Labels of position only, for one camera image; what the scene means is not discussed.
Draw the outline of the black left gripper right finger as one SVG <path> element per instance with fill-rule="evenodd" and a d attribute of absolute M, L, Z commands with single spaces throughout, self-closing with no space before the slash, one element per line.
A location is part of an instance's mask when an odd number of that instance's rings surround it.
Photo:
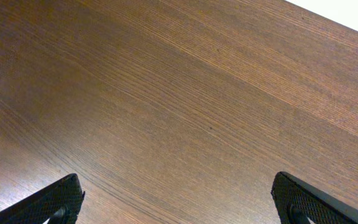
<path fill-rule="evenodd" d="M 271 195 L 284 224 L 358 224 L 358 210 L 287 173 L 278 172 Z"/>

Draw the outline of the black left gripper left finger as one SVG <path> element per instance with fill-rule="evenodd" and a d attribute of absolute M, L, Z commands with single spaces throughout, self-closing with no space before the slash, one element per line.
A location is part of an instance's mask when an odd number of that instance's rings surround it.
<path fill-rule="evenodd" d="M 85 198 L 76 174 L 68 174 L 0 211 L 0 223 L 74 224 Z"/>

